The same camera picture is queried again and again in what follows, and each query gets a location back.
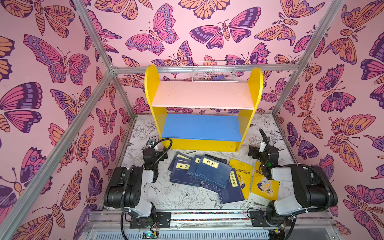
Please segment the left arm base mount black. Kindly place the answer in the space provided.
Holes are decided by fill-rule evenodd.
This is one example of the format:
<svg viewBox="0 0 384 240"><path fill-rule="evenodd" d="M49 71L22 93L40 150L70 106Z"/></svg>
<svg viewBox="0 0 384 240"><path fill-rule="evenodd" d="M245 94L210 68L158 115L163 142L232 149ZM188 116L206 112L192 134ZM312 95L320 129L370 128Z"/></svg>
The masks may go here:
<svg viewBox="0 0 384 240"><path fill-rule="evenodd" d="M160 228L169 229L171 226L171 212L156 212L146 218L131 218L130 229Z"/></svg>

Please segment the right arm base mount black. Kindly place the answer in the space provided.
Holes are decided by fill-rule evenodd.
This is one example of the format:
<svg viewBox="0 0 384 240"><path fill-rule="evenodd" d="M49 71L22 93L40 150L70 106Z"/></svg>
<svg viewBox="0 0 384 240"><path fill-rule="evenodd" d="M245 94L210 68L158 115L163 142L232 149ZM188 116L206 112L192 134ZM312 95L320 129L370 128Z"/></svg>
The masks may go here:
<svg viewBox="0 0 384 240"><path fill-rule="evenodd" d="M247 217L251 220L253 227L263 228L291 227L294 221L292 216L269 216L267 211L259 209L248 209Z"/></svg>

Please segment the blue book Mengxi Bitan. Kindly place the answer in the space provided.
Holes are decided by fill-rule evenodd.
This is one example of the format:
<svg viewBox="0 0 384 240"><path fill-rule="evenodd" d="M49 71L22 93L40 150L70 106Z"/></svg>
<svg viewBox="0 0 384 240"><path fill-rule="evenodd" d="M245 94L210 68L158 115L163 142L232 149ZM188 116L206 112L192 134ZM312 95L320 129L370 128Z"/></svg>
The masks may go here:
<svg viewBox="0 0 384 240"><path fill-rule="evenodd" d="M221 204L237 203L245 200L235 169L230 172L227 186L218 188L218 195Z"/></svg>

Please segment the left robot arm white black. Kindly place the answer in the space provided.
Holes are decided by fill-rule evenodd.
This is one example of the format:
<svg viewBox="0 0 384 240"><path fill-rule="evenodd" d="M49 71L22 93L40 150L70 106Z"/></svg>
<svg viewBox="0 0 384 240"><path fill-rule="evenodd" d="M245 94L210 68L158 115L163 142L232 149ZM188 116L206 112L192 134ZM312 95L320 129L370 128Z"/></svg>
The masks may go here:
<svg viewBox="0 0 384 240"><path fill-rule="evenodd" d="M143 166L115 168L104 195L104 206L119 209L132 218L154 220L156 208L142 197L142 192L146 184L157 181L159 162L167 158L167 150L147 148L143 150Z"/></svg>

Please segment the blue book Sunzi Bingfa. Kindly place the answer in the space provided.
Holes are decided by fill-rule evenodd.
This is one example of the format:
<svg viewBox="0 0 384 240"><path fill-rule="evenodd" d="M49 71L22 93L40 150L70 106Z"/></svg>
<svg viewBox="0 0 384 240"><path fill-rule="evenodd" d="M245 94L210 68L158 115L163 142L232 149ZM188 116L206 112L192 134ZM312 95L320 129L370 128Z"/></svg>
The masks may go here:
<svg viewBox="0 0 384 240"><path fill-rule="evenodd" d="M231 166L204 155L197 166L195 174L197 178L204 182L226 189L231 171Z"/></svg>

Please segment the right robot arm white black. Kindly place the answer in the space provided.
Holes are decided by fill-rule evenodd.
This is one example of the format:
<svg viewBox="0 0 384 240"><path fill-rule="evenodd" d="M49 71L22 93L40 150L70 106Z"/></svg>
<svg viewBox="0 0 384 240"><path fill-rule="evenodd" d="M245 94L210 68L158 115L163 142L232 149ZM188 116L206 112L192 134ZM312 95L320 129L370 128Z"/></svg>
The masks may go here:
<svg viewBox="0 0 384 240"><path fill-rule="evenodd" d="M338 205L338 196L323 169L308 165L279 165L279 150L262 142L249 146L248 156L257 160L251 192L270 202L270 219L308 212L322 212ZM280 183L292 183L293 193L278 199Z"/></svg>

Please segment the blue book Yijing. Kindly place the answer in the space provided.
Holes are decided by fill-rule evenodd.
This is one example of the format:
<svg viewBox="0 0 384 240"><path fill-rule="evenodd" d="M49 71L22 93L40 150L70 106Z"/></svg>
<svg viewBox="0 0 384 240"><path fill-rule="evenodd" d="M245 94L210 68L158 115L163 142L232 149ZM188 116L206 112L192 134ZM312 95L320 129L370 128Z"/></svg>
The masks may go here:
<svg viewBox="0 0 384 240"><path fill-rule="evenodd" d="M175 184L200 187L202 181L187 174L190 166L190 161L175 160L170 182Z"/></svg>

